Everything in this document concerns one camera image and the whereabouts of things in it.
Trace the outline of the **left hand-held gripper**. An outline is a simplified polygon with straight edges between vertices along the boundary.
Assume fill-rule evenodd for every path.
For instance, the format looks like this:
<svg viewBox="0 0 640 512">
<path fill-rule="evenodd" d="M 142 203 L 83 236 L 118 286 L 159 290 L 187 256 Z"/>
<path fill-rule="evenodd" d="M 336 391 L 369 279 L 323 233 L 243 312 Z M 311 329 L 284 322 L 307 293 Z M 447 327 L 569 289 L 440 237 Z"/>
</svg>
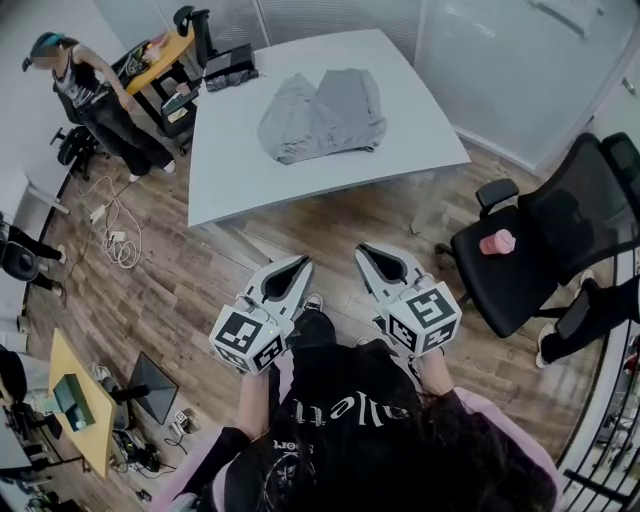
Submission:
<svg viewBox="0 0 640 512">
<path fill-rule="evenodd" d="M 294 328 L 291 319 L 304 302 L 313 271 L 306 255 L 259 269 L 243 294 L 222 308 L 214 324 L 209 342 L 217 356 L 243 373 L 262 373 L 285 352 L 286 338 Z"/>
</svg>

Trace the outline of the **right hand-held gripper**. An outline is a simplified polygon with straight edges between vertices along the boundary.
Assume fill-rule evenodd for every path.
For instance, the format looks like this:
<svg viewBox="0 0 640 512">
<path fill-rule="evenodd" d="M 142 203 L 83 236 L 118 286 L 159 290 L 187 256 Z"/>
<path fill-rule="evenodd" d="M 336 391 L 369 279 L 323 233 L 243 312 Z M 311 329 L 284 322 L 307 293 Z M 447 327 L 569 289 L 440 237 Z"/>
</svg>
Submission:
<svg viewBox="0 0 640 512">
<path fill-rule="evenodd" d="M 436 283 L 412 253 L 363 242 L 356 247 L 355 261 L 367 291 L 381 301 L 374 323 L 392 345 L 421 357 L 456 337 L 462 318 L 457 301 L 446 283 Z"/>
</svg>

